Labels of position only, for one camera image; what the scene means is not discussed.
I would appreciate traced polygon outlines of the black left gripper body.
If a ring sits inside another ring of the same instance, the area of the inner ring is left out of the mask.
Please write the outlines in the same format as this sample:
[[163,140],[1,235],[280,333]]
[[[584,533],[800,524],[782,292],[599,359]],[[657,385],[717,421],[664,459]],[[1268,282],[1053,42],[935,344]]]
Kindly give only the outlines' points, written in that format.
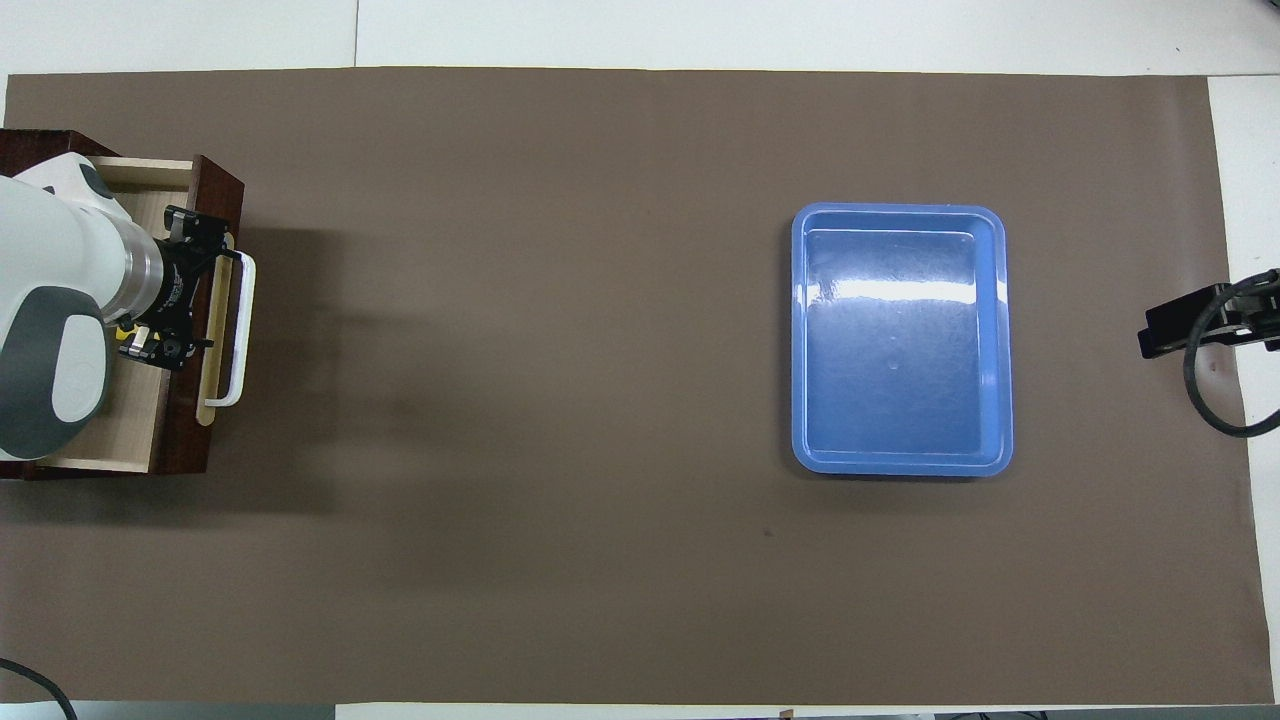
[[186,242],[156,241],[163,260],[163,283],[147,309],[147,328],[161,341],[174,341],[180,347],[196,347],[195,295],[201,278],[218,259],[216,240]]

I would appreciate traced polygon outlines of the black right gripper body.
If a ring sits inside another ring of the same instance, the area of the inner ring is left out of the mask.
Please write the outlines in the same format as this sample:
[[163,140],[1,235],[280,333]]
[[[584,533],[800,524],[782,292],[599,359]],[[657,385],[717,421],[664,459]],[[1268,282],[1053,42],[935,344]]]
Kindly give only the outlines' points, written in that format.
[[1268,269],[1236,282],[1229,304],[1239,315],[1240,328],[1231,345],[1262,343],[1267,352],[1279,351],[1279,269]]

